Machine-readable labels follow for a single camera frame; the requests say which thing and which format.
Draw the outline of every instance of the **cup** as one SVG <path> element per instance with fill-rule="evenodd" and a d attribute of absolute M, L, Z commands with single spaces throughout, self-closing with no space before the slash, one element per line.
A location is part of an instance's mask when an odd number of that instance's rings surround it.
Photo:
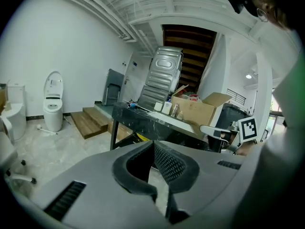
<path fill-rule="evenodd" d="M 156 102 L 156 104 L 154 105 L 154 110 L 155 111 L 161 111 L 162 110 L 162 103 Z"/>

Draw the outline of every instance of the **white container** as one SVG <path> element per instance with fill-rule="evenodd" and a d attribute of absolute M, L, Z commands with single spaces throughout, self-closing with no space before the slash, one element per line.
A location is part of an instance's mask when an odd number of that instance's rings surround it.
<path fill-rule="evenodd" d="M 156 104 L 154 105 L 154 110 L 155 111 L 161 111 L 162 110 L 162 103 L 156 102 Z"/>
<path fill-rule="evenodd" d="M 170 113 L 171 107 L 172 107 L 172 103 L 165 102 L 164 106 L 163 106 L 163 109 L 162 109 L 162 113 L 168 115 Z"/>
<path fill-rule="evenodd" d="M 178 120 L 183 120 L 183 111 L 180 111 L 180 113 L 177 115 Z"/>
<path fill-rule="evenodd" d="M 61 74 L 53 71 L 44 84 L 43 116 L 47 128 L 58 132 L 62 125 L 63 82 Z"/>
<path fill-rule="evenodd" d="M 8 85 L 8 99 L 11 109 L 4 109 L 1 115 L 5 116 L 13 127 L 14 139 L 22 138 L 27 125 L 25 117 L 25 86 L 19 84 Z"/>

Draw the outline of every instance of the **wooden step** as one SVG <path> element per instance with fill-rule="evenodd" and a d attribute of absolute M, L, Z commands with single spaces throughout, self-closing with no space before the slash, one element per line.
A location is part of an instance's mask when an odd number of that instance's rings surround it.
<path fill-rule="evenodd" d="M 71 117 L 84 139 L 105 132 L 101 130 L 84 112 L 71 113 Z"/>
<path fill-rule="evenodd" d="M 183 53 L 194 55 L 196 57 L 201 57 L 201 58 L 204 58 L 204 59 L 207 59 L 209 57 L 209 55 L 207 53 L 199 52 L 199 51 L 191 50 L 191 49 L 183 49 Z"/>
<path fill-rule="evenodd" d="M 198 81 L 199 81 L 199 77 L 191 76 L 191 75 L 188 75 L 188 74 L 183 74 L 183 73 L 181 73 L 181 74 L 180 74 L 180 77 L 181 77 L 181 78 L 184 78 L 184 79 L 191 80 L 191 81 L 195 81 L 195 82 L 198 82 Z"/>
<path fill-rule="evenodd" d="M 186 31 L 188 33 L 195 32 L 201 35 L 210 35 L 210 36 L 214 36 L 214 34 L 216 34 L 214 31 L 208 29 L 188 26 L 188 25 L 163 25 L 163 28 L 165 31 L 167 30 Z"/>
<path fill-rule="evenodd" d="M 204 47 L 210 49 L 212 47 L 211 44 L 193 40 L 193 39 L 187 39 L 187 38 L 181 38 L 181 37 L 171 37 L 168 36 L 165 38 L 165 41 L 167 42 L 180 42 L 180 43 L 185 43 L 185 44 L 191 44 L 191 45 L 196 45 L 199 47 Z"/>
<path fill-rule="evenodd" d="M 194 60 L 194 59 L 187 59 L 187 58 L 183 58 L 183 63 L 188 63 L 188 64 L 192 64 L 198 67 L 204 67 L 204 63 Z"/>
<path fill-rule="evenodd" d="M 199 70 L 187 67 L 187 66 L 183 66 L 183 65 L 182 65 L 182 71 L 191 72 L 191 73 L 197 74 L 199 76 L 201 76 L 201 74 L 202 74 L 202 71 L 199 71 Z"/>
<path fill-rule="evenodd" d="M 113 119 L 108 121 L 108 132 L 110 134 L 112 134 L 112 127 L 113 127 Z M 119 123 L 116 139 L 121 141 L 124 138 L 128 137 L 130 134 L 132 134 L 132 130 Z"/>
<path fill-rule="evenodd" d="M 189 85 L 192 87 L 195 87 L 196 84 L 194 82 L 190 82 L 190 81 L 186 81 L 186 80 L 182 80 L 181 78 L 179 79 L 179 83 L 183 84 L 183 85 Z"/>
<path fill-rule="evenodd" d="M 212 35 L 207 35 L 207 34 L 203 34 L 203 33 L 198 33 L 196 31 L 186 31 L 186 30 L 180 30 L 180 29 L 165 29 L 166 32 L 175 32 L 175 33 L 182 33 L 182 34 L 193 34 L 194 36 L 202 36 L 202 37 L 206 37 L 206 38 L 210 38 L 212 39 L 213 36 Z"/>
<path fill-rule="evenodd" d="M 93 121 L 102 131 L 108 129 L 108 119 L 94 107 L 82 108 L 82 111 Z"/>

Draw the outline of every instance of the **air vent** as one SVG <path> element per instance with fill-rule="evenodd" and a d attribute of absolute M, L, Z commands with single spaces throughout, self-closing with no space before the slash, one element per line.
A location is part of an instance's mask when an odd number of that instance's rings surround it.
<path fill-rule="evenodd" d="M 86 187 L 86 184 L 73 181 L 57 198 L 45 209 L 45 212 L 53 218 L 61 221 L 68 212 L 77 197 Z"/>
<path fill-rule="evenodd" d="M 225 167 L 232 168 L 235 170 L 239 170 L 240 166 L 242 166 L 240 164 L 235 164 L 235 163 L 231 163 L 231 162 L 224 161 L 224 160 L 219 161 L 217 164 L 220 166 L 225 166 Z"/>

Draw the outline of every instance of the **small bottle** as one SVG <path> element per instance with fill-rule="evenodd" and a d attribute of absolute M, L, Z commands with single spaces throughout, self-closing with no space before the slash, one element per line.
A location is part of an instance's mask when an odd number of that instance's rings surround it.
<path fill-rule="evenodd" d="M 162 113 L 168 115 L 170 113 L 171 107 L 172 107 L 172 103 L 165 102 L 164 106 L 163 106 L 163 109 L 162 109 Z"/>
<path fill-rule="evenodd" d="M 180 111 L 180 113 L 177 114 L 177 119 L 178 120 L 183 120 L 183 111 Z"/>

